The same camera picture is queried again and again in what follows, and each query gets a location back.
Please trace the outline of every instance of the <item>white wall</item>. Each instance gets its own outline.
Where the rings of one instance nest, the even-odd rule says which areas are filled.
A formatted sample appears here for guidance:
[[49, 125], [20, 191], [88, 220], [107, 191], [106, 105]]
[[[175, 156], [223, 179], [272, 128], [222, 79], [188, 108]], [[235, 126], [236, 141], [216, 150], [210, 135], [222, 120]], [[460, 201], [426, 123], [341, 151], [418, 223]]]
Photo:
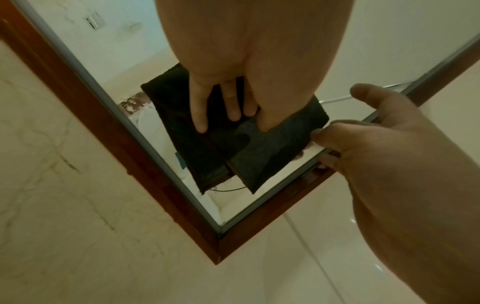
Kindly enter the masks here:
[[[168, 47], [153, 0], [47, 0], [30, 4], [99, 83]], [[106, 27], [85, 17], [97, 12]], [[141, 22], [134, 31], [129, 26]]]

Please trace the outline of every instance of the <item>reflected hand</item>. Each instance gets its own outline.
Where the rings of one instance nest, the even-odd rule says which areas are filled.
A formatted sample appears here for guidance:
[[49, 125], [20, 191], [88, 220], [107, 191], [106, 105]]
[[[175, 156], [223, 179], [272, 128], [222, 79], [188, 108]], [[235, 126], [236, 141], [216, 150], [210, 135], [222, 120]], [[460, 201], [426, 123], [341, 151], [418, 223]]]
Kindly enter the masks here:
[[242, 112], [236, 77], [245, 77], [243, 113], [267, 131], [311, 99], [329, 69], [353, 0], [156, 0], [170, 46], [190, 72], [196, 129], [208, 129], [207, 98], [220, 84], [228, 117]]
[[428, 303], [480, 298], [480, 169], [407, 97], [373, 85], [351, 94], [381, 124], [337, 121], [312, 139], [340, 157], [320, 161], [347, 179], [358, 227]]

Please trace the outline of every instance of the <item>glass pane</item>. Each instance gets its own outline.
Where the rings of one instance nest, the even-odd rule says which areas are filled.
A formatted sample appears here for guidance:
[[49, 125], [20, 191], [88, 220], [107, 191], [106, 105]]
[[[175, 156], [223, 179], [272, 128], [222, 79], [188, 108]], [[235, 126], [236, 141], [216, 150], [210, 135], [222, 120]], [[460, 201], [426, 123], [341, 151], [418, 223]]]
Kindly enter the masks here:
[[[189, 198], [225, 231], [315, 157], [321, 147], [305, 150], [268, 180], [255, 194], [238, 177], [201, 195], [189, 169], [176, 151], [155, 107], [142, 92], [144, 84], [178, 61], [170, 50], [153, 0], [18, 0], [37, 14], [74, 58], [108, 94], [139, 134], [189, 191]], [[339, 97], [356, 82], [396, 86], [401, 90], [440, 63], [480, 28], [477, 0], [460, 3], [424, 1], [356, 1], [334, 64], [316, 92], [324, 109], [335, 119], [362, 120], [372, 113], [365, 104]]]

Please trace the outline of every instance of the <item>brown wooden border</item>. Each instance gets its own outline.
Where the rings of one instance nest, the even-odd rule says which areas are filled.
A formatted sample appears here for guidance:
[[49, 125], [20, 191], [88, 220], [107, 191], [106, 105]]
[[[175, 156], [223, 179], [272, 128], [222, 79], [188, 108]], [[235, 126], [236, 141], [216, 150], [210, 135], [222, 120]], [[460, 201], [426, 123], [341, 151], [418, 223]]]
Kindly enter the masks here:
[[[1, 0], [0, 38], [56, 94], [126, 168], [205, 254], [218, 264], [334, 173], [314, 169], [297, 178], [255, 212], [219, 237], [172, 184], [143, 147], [104, 108], [97, 97], [10, 0]], [[420, 106], [480, 60], [480, 40], [429, 75], [407, 95]]]

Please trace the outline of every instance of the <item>dark cloth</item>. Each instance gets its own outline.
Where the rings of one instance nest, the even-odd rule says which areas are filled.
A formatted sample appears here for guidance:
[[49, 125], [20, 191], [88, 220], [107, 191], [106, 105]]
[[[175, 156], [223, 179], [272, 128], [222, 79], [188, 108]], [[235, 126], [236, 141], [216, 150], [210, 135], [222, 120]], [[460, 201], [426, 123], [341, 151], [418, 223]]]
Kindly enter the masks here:
[[[237, 78], [240, 108], [244, 80]], [[180, 64], [141, 86], [155, 105], [200, 191], [238, 175], [254, 193], [297, 156], [310, 141], [310, 132], [329, 120], [314, 96], [308, 105], [268, 132], [257, 129], [255, 117], [232, 122], [215, 86], [208, 98], [208, 131], [196, 132], [190, 113], [189, 73]]]

